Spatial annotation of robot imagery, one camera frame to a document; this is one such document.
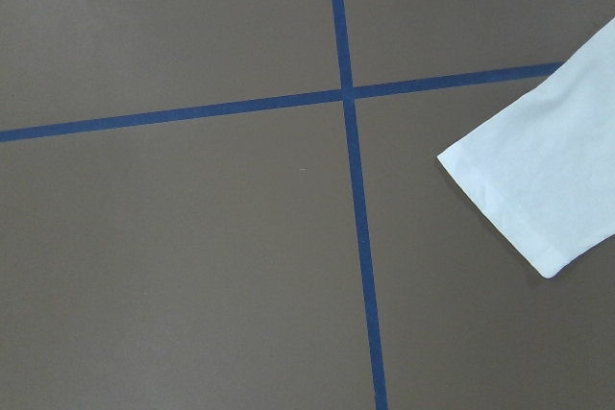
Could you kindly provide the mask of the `white long-sleeve printed shirt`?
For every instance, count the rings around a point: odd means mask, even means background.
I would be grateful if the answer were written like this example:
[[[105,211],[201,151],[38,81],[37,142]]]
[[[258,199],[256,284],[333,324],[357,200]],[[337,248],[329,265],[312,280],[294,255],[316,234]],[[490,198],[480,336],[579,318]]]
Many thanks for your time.
[[[613,236],[614,24],[437,159],[544,278]]]

